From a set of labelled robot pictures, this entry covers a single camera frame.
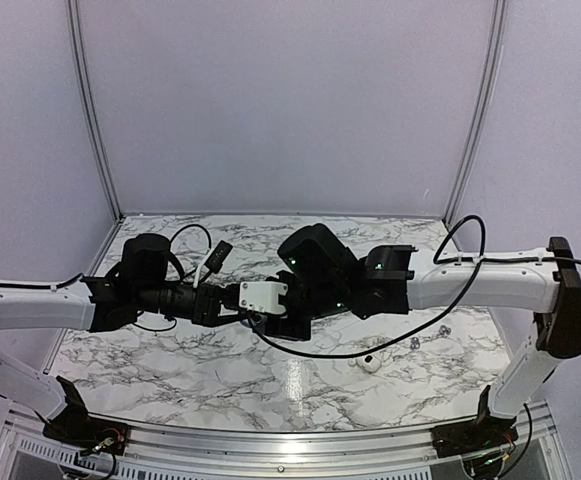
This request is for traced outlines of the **purple earbud charging case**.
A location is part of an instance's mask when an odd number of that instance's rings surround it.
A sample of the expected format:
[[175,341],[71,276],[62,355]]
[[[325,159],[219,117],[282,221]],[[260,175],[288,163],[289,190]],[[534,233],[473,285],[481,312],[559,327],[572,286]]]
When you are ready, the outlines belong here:
[[246,318],[247,325],[253,330],[262,329],[266,320],[267,317],[265,315],[260,315],[255,312],[249,312]]

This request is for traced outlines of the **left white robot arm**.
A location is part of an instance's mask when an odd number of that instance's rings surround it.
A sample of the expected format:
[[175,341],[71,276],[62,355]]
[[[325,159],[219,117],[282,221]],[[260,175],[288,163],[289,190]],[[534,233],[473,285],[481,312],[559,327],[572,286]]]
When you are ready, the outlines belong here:
[[[0,331],[112,332],[135,323],[143,312],[210,328],[237,321],[237,316],[221,312],[225,289],[169,280],[169,267],[183,270],[170,241],[144,233],[125,242],[120,261],[103,277],[77,276],[47,285],[0,281]],[[72,382],[45,375],[1,352],[0,396],[33,410],[45,425],[45,436],[55,440],[92,447],[123,436],[121,426],[89,415]]]

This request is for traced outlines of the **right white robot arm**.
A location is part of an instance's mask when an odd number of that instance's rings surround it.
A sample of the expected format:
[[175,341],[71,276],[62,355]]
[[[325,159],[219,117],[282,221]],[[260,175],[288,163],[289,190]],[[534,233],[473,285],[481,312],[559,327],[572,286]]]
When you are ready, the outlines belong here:
[[447,257],[440,250],[380,245],[358,259],[323,224],[303,227],[278,249],[286,270],[265,282],[252,301],[268,316],[269,336],[307,339],[310,322],[349,311],[376,314],[456,306],[532,312],[535,329],[504,373],[486,388],[484,406],[465,438],[485,448],[563,361],[581,355],[581,277],[569,243],[545,248]]

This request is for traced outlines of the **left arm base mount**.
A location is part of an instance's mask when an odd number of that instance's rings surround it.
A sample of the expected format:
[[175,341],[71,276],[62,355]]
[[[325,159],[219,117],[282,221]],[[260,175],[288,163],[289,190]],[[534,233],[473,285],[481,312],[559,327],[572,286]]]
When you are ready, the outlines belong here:
[[44,424],[43,435],[46,438],[79,447],[81,455],[122,455],[130,433],[130,427],[125,423],[90,416],[77,416],[72,420],[38,418]]

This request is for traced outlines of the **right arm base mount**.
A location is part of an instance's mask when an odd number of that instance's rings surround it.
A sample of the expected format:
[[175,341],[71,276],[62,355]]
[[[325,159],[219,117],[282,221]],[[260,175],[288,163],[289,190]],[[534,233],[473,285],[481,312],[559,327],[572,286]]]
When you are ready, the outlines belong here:
[[486,418],[438,425],[431,430],[432,445],[439,458],[492,449],[518,439],[514,423],[515,418]]

